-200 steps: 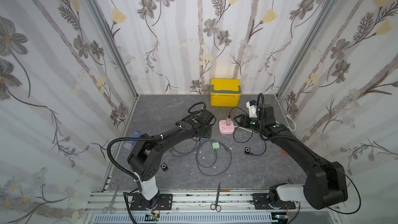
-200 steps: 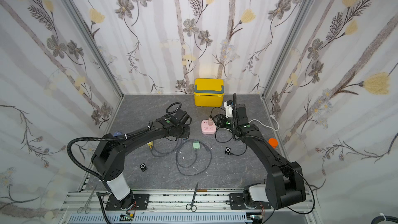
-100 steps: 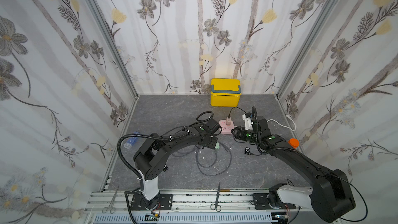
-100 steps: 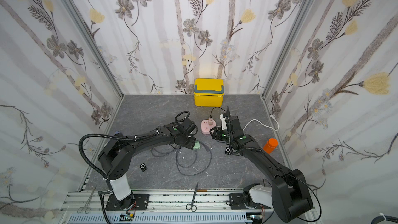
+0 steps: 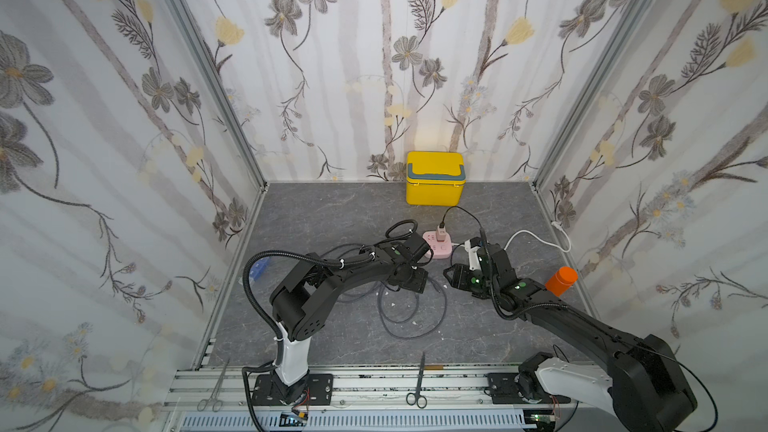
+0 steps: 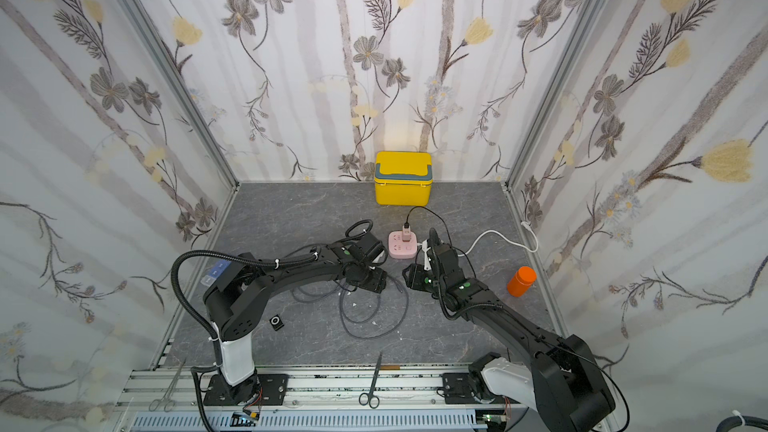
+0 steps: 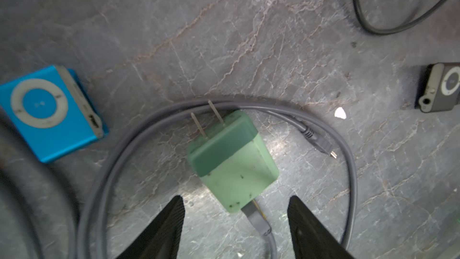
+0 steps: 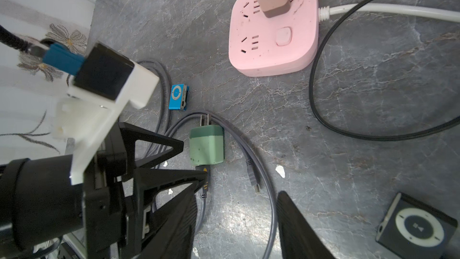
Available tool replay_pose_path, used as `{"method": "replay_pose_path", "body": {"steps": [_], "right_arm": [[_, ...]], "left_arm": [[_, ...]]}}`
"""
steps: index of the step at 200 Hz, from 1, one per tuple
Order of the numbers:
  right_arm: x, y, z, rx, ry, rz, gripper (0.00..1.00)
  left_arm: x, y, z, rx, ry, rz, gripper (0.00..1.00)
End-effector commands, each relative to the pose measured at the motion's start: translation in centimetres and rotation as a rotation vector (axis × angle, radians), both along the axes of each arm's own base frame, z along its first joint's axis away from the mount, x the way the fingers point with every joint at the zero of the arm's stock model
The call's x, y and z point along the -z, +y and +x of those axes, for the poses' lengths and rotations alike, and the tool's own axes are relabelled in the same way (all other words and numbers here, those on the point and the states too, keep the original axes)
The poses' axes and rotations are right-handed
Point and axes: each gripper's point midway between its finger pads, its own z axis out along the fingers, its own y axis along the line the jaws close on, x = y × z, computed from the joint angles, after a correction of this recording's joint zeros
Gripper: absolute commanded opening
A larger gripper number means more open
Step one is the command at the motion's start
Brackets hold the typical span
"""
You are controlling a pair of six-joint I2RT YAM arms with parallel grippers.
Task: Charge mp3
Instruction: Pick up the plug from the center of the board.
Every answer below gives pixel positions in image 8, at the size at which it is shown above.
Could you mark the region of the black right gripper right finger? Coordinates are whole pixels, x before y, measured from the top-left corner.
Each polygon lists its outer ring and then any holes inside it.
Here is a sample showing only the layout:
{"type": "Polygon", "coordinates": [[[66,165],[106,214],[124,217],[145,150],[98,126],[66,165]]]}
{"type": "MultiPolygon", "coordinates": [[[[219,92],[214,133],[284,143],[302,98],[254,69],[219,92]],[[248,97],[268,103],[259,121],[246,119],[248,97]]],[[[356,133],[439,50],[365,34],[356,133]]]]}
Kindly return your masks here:
{"type": "Polygon", "coordinates": [[[334,256],[321,242],[290,196],[277,196],[277,220],[284,259],[332,259],[334,256]]]}

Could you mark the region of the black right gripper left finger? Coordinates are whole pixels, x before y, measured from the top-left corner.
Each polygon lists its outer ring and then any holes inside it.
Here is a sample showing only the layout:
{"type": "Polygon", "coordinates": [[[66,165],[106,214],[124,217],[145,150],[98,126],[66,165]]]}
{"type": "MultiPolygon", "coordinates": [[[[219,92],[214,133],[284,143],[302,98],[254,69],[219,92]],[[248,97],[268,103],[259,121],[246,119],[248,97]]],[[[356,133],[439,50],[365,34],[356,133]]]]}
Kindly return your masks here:
{"type": "Polygon", "coordinates": [[[140,259],[190,259],[198,213],[195,188],[187,187],[158,211],[160,227],[141,251],[140,259]]]}

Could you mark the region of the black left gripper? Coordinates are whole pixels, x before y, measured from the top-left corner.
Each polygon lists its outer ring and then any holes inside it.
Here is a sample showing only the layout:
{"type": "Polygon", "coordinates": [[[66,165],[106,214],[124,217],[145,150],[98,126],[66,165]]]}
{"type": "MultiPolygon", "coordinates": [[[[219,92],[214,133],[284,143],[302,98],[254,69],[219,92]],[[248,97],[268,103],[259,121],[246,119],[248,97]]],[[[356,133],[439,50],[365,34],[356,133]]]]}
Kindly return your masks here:
{"type": "Polygon", "coordinates": [[[160,227],[159,210],[187,187],[195,194],[207,185],[201,170],[152,168],[183,152],[184,143],[135,125],[115,123],[83,174],[83,223],[87,258],[110,259],[116,245],[120,259],[140,255],[160,227]],[[144,157],[135,159],[137,141],[149,143],[144,157]],[[132,179],[132,196],[123,183],[132,179]]]}

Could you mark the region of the green usb charger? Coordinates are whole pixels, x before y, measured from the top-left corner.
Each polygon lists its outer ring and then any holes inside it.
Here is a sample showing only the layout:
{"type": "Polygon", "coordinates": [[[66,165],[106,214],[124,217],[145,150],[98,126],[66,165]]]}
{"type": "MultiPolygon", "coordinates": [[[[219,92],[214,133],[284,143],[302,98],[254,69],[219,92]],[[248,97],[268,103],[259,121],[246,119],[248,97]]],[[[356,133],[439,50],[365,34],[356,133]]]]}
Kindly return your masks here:
{"type": "Polygon", "coordinates": [[[210,114],[201,115],[201,125],[189,134],[190,163],[197,170],[209,171],[211,165],[224,162],[224,150],[224,129],[212,124],[210,114]]]}

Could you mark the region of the black mp3 player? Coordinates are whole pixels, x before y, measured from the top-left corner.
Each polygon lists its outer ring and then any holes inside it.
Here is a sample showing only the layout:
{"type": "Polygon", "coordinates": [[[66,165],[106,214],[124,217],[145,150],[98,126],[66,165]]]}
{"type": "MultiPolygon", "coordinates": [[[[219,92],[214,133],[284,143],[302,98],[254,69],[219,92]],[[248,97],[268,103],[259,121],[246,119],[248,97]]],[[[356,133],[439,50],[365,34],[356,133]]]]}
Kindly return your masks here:
{"type": "Polygon", "coordinates": [[[397,193],[376,242],[401,259],[443,259],[458,221],[405,193],[397,193]]]}

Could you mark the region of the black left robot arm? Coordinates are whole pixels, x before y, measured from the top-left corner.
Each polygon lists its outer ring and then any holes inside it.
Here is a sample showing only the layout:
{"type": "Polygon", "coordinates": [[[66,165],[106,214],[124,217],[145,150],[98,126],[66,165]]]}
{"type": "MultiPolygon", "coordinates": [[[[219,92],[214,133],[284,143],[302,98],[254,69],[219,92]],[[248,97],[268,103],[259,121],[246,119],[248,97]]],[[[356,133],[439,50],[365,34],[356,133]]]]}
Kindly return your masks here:
{"type": "Polygon", "coordinates": [[[40,258],[36,245],[85,229],[86,256],[187,259],[204,171],[160,170],[183,142],[127,123],[91,152],[83,182],[71,183],[72,155],[17,159],[1,167],[1,257],[40,258]]]}

